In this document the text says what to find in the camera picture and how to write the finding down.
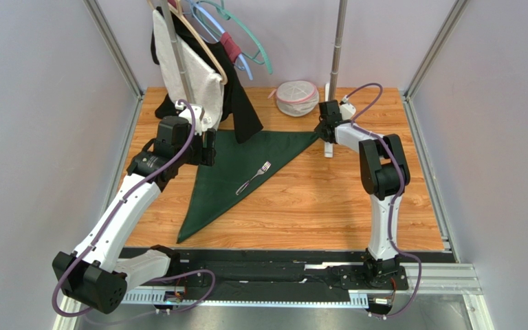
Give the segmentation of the dark green cloth napkin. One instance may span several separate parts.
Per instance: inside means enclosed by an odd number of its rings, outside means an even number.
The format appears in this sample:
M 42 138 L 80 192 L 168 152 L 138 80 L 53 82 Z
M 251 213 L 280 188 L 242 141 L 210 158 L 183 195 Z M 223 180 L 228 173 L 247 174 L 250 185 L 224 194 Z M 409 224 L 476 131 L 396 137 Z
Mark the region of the dark green cloth napkin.
M 239 144 L 233 131 L 218 131 L 215 163 L 197 170 L 177 242 L 184 242 L 229 211 L 317 140 L 318 136 L 311 131 L 260 131 Z M 235 195 L 266 161 L 271 163 L 266 174 Z

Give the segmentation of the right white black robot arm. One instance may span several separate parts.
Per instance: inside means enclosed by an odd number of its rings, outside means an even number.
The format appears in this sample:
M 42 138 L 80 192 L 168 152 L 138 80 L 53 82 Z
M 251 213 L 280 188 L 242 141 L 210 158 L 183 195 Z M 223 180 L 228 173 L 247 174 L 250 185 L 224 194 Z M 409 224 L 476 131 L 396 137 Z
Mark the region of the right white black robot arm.
M 398 135 L 381 135 L 345 120 L 336 100 L 319 104 L 315 132 L 326 143 L 346 146 L 360 157 L 360 177 L 371 198 L 371 240 L 364 266 L 372 278 L 394 274 L 399 269 L 397 217 L 410 171 Z

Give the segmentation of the silver metal fork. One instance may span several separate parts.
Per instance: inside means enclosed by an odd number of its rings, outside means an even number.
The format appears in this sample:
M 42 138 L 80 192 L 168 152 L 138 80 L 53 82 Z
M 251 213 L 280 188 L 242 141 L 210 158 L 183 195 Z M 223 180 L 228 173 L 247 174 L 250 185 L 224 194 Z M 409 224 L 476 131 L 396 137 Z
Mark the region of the silver metal fork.
M 240 195 L 251 183 L 253 180 L 255 180 L 257 177 L 266 174 L 266 172 L 270 169 L 271 163 L 269 161 L 266 161 L 262 167 L 260 167 L 257 172 L 246 182 L 244 182 L 235 192 L 235 195 Z

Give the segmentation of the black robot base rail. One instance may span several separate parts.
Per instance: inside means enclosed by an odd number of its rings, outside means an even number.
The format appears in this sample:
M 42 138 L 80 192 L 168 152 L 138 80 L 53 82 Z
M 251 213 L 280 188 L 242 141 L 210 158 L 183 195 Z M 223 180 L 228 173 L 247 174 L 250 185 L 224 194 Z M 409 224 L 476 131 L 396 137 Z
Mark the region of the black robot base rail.
M 403 256 L 394 274 L 372 278 L 366 252 L 320 250 L 179 249 L 178 280 L 144 284 L 127 300 L 191 303 L 346 303 L 354 290 L 390 293 L 410 288 L 417 262 Z

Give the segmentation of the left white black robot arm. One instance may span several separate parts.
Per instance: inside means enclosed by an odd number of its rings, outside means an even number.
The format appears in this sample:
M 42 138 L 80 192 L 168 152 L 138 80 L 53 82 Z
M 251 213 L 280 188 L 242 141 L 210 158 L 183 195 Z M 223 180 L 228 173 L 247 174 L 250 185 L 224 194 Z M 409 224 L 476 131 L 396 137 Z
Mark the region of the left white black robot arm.
M 177 276 L 180 255 L 162 245 L 118 259 L 142 215 L 182 166 L 214 164 L 216 136 L 215 129 L 202 128 L 193 115 L 159 122 L 156 137 L 131 160 L 117 195 L 93 230 L 72 252 L 55 256 L 52 306 L 58 315 L 110 314 L 132 289 Z

